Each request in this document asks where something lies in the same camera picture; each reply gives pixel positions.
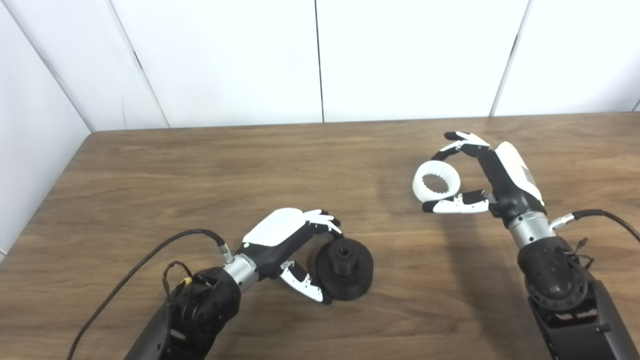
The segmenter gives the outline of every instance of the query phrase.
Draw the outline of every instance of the black pulley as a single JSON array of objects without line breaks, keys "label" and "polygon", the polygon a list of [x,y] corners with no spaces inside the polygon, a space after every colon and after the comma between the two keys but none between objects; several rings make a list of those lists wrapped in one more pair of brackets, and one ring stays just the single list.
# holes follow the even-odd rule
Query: black pulley
[{"label": "black pulley", "polygon": [[316,255],[316,277],[335,300],[357,299],[371,286],[373,257],[355,240],[329,241]]}]

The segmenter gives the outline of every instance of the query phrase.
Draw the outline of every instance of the black arm housing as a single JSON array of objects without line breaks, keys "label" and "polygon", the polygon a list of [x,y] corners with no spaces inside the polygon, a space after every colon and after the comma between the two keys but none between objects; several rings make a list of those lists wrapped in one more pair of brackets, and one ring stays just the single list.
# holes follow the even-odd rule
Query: black arm housing
[{"label": "black arm housing", "polygon": [[203,360],[216,336],[239,310],[241,292],[220,267],[203,270],[176,287],[125,360]]}]

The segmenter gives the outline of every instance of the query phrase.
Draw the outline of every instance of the wall seam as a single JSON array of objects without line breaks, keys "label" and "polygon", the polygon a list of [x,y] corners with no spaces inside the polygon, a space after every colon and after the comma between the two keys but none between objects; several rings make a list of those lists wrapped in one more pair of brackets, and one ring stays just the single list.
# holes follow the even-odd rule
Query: wall seam
[{"label": "wall seam", "polygon": [[33,48],[33,50],[36,52],[36,54],[38,55],[38,57],[40,58],[40,61],[42,61],[42,63],[44,64],[44,66],[47,68],[47,70],[49,71],[49,73],[51,74],[51,76],[53,77],[53,80],[55,80],[55,82],[58,84],[58,87],[60,88],[60,90],[62,90],[62,93],[65,94],[65,97],[67,98],[67,100],[69,101],[69,103],[71,104],[71,106],[73,107],[73,109],[76,111],[76,113],[78,114],[78,116],[80,117],[80,119],[83,121],[84,125],[87,127],[87,129],[89,129],[89,132],[94,133],[95,132],[95,127],[93,126],[93,124],[82,114],[82,112],[80,112],[80,110],[78,109],[78,107],[76,106],[76,103],[73,101],[73,99],[71,98],[71,96],[69,95],[69,93],[67,92],[67,90],[65,89],[65,86],[63,85],[62,80],[60,79],[58,73],[56,72],[56,70],[53,68],[53,66],[51,65],[51,63],[49,63],[44,56],[42,55],[42,53],[40,52],[40,50],[38,50],[38,47],[34,44],[33,40],[31,39],[31,37],[29,37],[29,35],[27,34],[27,31],[24,29],[24,27],[22,26],[22,24],[18,21],[18,18],[15,16],[15,14],[13,13],[13,11],[11,10],[11,8],[7,5],[5,0],[0,0],[0,3],[2,3],[4,5],[4,7],[6,8],[6,11],[9,13],[9,16],[13,19],[13,21],[16,23],[16,25],[18,25],[18,28],[20,29],[20,32],[22,32],[22,34],[24,35],[24,37],[27,39],[27,41],[29,42],[29,45],[31,45],[31,47]]},{"label": "wall seam", "polygon": [[500,97],[502,97],[504,85],[507,83],[509,71],[511,71],[511,64],[513,63],[513,59],[518,52],[518,46],[520,45],[520,39],[522,38],[522,31],[524,30],[527,19],[529,18],[529,11],[531,10],[531,4],[533,3],[533,1],[534,0],[529,0],[527,2],[527,6],[525,7],[524,13],[522,14],[522,20],[520,21],[518,32],[516,33],[516,37],[513,40],[513,45],[511,46],[509,59],[507,59],[507,64],[505,65],[504,72],[502,73],[502,77],[500,78],[500,84],[498,84],[498,89],[495,93],[495,97],[493,98],[493,104],[491,105],[491,110],[489,111],[489,117],[495,116],[495,110],[498,108],[498,103],[500,103]]},{"label": "wall seam", "polygon": [[113,5],[113,2],[111,0],[104,0],[109,12],[111,13],[111,16],[113,18],[113,20],[115,21],[116,27],[118,28],[118,31],[120,32],[121,36],[122,36],[122,40],[124,41],[124,44],[127,48],[127,50],[129,51],[129,55],[131,56],[131,60],[134,62],[134,66],[137,68],[138,73],[140,74],[140,76],[142,77],[142,80],[147,88],[147,91],[149,91],[149,93],[151,94],[151,97],[153,98],[157,109],[160,111],[160,114],[162,115],[162,119],[164,120],[164,123],[166,124],[166,126],[168,128],[171,128],[171,124],[169,124],[169,120],[166,118],[166,115],[164,114],[164,110],[162,109],[162,106],[160,105],[160,101],[157,98],[156,95],[156,91],[154,90],[153,86],[151,86],[151,82],[149,81],[149,78],[147,76],[147,73],[145,72],[145,69],[142,67],[142,63],[140,63],[140,59],[138,58],[138,54],[136,54],[136,50],[133,48],[133,43],[131,42],[131,39],[129,38],[129,35],[127,34],[127,31],[124,28],[124,25],[122,24],[122,20],[120,19],[120,16],[118,15],[118,12],[116,11],[115,6]]}]

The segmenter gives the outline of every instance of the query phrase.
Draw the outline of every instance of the cable connector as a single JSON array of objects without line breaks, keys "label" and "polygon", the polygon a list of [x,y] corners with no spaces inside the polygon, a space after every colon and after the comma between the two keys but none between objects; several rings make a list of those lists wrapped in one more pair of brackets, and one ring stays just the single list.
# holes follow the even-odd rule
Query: cable connector
[{"label": "cable connector", "polygon": [[577,219],[573,216],[573,213],[569,213],[563,217],[555,218],[549,222],[549,227],[553,230],[560,229],[561,227],[569,224],[570,222],[574,222]]},{"label": "cable connector", "polygon": [[220,245],[218,248],[220,249],[220,254],[222,254],[222,257],[225,258],[225,263],[231,264],[234,262],[235,258],[233,254],[231,254],[231,250],[229,250],[229,247],[226,243]]}]

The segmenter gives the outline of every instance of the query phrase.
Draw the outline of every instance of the metal cylinder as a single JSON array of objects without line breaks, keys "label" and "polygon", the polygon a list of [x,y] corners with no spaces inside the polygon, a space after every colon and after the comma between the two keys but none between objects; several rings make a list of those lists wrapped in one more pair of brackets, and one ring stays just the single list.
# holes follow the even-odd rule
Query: metal cylinder
[{"label": "metal cylinder", "polygon": [[557,236],[549,226],[547,216],[539,211],[528,211],[516,217],[509,223],[508,229],[519,249],[540,239]]},{"label": "metal cylinder", "polygon": [[257,266],[244,254],[234,256],[233,262],[226,264],[222,268],[234,278],[242,293],[258,281]]}]

